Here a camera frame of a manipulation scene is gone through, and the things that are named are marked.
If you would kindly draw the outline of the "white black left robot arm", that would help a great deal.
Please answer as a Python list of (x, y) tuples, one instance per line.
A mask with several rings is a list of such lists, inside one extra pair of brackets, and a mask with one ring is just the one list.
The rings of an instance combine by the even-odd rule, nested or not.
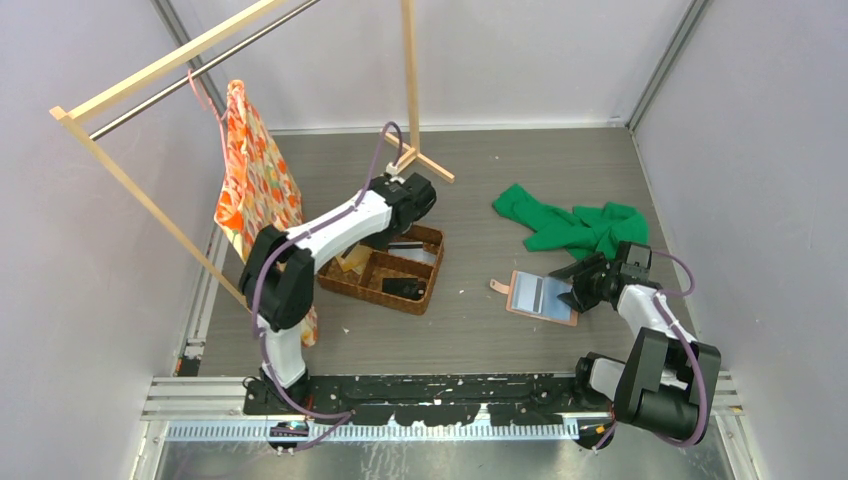
[(383, 174), (313, 221), (287, 230), (268, 225), (258, 232), (238, 287), (261, 339), (261, 370), (271, 383), (268, 400), (280, 412), (298, 412), (307, 398), (299, 327), (314, 304), (316, 274), (354, 245), (386, 248), (436, 201), (436, 190), (424, 176)]

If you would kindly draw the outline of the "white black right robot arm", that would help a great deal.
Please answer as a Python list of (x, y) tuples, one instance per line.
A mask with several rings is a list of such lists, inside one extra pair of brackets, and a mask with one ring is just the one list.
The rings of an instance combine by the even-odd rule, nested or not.
[(690, 334), (668, 305), (673, 291), (651, 280), (652, 247), (622, 242), (613, 259), (595, 253), (552, 271), (570, 284), (559, 298), (577, 313), (607, 302), (629, 325), (626, 360), (591, 352), (576, 364), (571, 397), (584, 410), (607, 403), (614, 424), (629, 424), (689, 447), (706, 434), (721, 353)]

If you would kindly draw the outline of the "brown woven basket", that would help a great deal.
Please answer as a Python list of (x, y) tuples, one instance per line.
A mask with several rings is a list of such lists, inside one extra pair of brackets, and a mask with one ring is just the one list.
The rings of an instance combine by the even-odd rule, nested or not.
[[(372, 252), (361, 275), (344, 273), (336, 260), (325, 264), (316, 276), (318, 284), (331, 292), (363, 300), (413, 315), (426, 312), (435, 288), (441, 261), (444, 256), (444, 233), (438, 229), (414, 225), (399, 238), (401, 241), (420, 241), (437, 255), (434, 265), (420, 263), (390, 255), (387, 250)], [(381, 291), (382, 279), (387, 277), (417, 278), (427, 283), (427, 292), (419, 301), (410, 301)]]

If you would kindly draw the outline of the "black object in basket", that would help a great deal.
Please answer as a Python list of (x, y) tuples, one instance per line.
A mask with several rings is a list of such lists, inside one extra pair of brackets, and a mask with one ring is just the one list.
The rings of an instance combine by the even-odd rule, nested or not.
[(417, 278), (387, 277), (382, 279), (381, 291), (406, 300), (419, 301), (427, 292), (427, 283)]

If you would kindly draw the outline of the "orange floral cloth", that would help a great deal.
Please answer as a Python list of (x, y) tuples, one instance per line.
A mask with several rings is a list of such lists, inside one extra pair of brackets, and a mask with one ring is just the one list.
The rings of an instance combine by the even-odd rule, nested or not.
[(304, 222), (302, 195), (241, 80), (228, 84), (223, 123), (225, 176), (214, 219), (246, 261), (262, 228)]

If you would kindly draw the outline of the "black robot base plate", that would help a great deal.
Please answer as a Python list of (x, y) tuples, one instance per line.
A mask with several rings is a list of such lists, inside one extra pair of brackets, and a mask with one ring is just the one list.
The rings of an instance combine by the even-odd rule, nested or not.
[(260, 373), (241, 382), (248, 416), (303, 415), (319, 425), (547, 426), (575, 415), (613, 421), (611, 403), (583, 391), (573, 374), (312, 375), (284, 400)]

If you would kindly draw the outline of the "beige item in basket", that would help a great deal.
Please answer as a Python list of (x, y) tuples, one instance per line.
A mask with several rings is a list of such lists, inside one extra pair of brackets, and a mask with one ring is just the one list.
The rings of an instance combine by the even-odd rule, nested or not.
[(372, 249), (360, 244), (353, 245), (335, 257), (344, 273), (354, 272), (361, 275), (372, 254)]

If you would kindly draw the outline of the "tan leather card holder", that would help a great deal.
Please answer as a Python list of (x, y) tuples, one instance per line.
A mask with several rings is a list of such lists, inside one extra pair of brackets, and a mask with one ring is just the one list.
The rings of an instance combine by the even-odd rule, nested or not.
[(508, 283), (490, 279), (489, 288), (506, 297), (508, 312), (569, 327), (578, 323), (578, 312), (560, 299), (572, 290), (561, 279), (514, 270)]

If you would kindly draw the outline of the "card in basket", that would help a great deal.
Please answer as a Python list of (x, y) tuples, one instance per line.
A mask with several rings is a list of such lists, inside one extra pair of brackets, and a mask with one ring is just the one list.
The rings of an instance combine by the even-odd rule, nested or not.
[(388, 245), (387, 252), (390, 255), (408, 260), (434, 265), (437, 255), (425, 248), (425, 243), (420, 241), (392, 242)]

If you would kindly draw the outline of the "green cloth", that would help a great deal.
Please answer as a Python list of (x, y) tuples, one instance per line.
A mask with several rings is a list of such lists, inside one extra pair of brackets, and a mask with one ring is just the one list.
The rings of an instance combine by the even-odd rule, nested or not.
[(532, 231), (524, 240), (530, 252), (564, 249), (581, 260), (595, 253), (613, 259), (622, 242), (646, 244), (650, 229), (636, 208), (615, 202), (602, 207), (575, 205), (566, 210), (543, 203), (519, 184), (492, 203), (495, 212)]

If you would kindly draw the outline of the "pink clothes hanger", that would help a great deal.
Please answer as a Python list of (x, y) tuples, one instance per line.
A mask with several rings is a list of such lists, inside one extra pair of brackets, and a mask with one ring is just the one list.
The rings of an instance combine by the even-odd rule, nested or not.
[(215, 103), (213, 102), (212, 98), (208, 94), (206, 88), (202, 85), (202, 82), (200, 80), (195, 79), (193, 69), (189, 68), (187, 70), (186, 79), (188, 80), (188, 84), (191, 87), (195, 98), (200, 103), (201, 108), (203, 110), (209, 110), (215, 118), (215, 123), (217, 125), (218, 132), (219, 132), (219, 140), (220, 140), (220, 146), (221, 146), (221, 151), (222, 151), (222, 158), (224, 160), (226, 160), (227, 159), (227, 143), (226, 143), (226, 134), (225, 134), (225, 129), (224, 129), (225, 122), (222, 118), (222, 115), (219, 113), (217, 107), (215, 106)]

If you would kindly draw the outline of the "aluminium frame rail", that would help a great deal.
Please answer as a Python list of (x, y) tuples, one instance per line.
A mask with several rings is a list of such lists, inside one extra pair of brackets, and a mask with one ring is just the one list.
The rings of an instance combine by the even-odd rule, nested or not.
[(162, 436), (174, 441), (306, 443), (325, 435), (327, 442), (520, 441), (574, 440), (594, 431), (610, 415), (603, 412), (556, 413), (548, 423), (520, 425), (509, 420), (497, 426), (487, 405), (466, 422), (427, 426), (414, 420), (408, 426), (391, 413), (385, 425), (345, 424), (334, 430), (300, 414), (257, 414), (243, 411), (248, 397), (241, 381), (221, 378), (157, 378), (153, 381), (141, 419), (158, 422)]

